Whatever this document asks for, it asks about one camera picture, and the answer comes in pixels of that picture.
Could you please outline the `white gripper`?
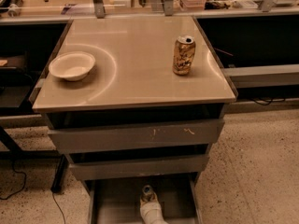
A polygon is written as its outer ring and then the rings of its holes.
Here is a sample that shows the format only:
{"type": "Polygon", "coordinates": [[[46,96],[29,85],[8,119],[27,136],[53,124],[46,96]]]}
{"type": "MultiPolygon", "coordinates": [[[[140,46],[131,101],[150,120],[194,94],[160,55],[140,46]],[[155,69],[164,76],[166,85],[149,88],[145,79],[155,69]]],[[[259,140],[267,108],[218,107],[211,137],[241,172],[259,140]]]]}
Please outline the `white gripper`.
{"type": "Polygon", "coordinates": [[[164,220],[162,207],[156,194],[152,196],[150,203],[140,197],[140,207],[140,215],[145,224],[168,224],[164,220]]]}

